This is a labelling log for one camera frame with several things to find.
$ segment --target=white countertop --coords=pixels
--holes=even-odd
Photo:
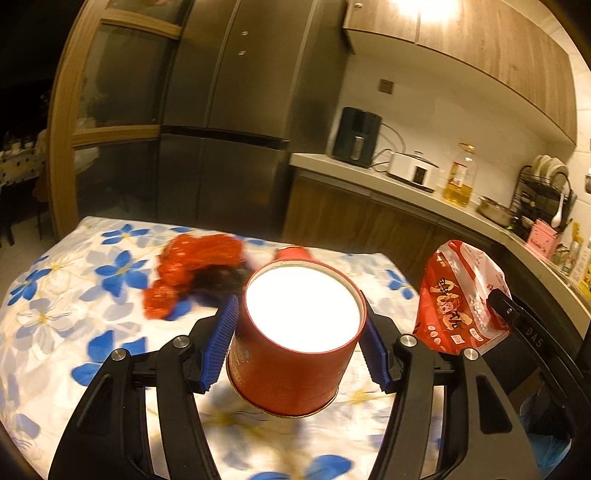
[[[290,164],[302,170],[345,181],[351,184],[353,191],[355,187],[361,187],[416,205],[504,245],[548,288],[581,336],[587,332],[591,314],[568,285],[546,262],[529,253],[519,237],[485,219],[472,208],[458,207],[444,201],[440,193],[423,192],[371,168],[349,165],[326,155],[294,153]]]

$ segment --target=glass panel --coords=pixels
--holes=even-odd
[[[158,141],[76,150],[80,218],[87,215],[156,221]]]
[[[157,123],[174,46],[158,35],[101,25],[86,62],[78,126]]]
[[[179,25],[190,4],[190,0],[111,0],[108,7],[136,12]]]

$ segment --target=red and white food package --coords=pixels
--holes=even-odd
[[[509,334],[486,305],[495,288],[511,296],[504,273],[486,253],[459,240],[446,242],[427,262],[413,334],[440,352],[490,350]]]

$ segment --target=wooden door frame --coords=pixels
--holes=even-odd
[[[80,128],[76,126],[86,62],[102,24],[133,28],[171,40],[179,40],[182,27],[135,12],[108,8],[109,0],[86,0],[70,30],[61,53],[51,92],[47,122],[47,178],[51,220],[57,240],[79,222],[76,199],[74,149],[122,141],[153,140],[160,125],[122,125]]]

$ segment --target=red canister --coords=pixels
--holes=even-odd
[[[287,252],[249,280],[226,366],[247,402],[272,415],[303,417],[336,396],[366,309],[347,276],[301,247],[291,260]]]

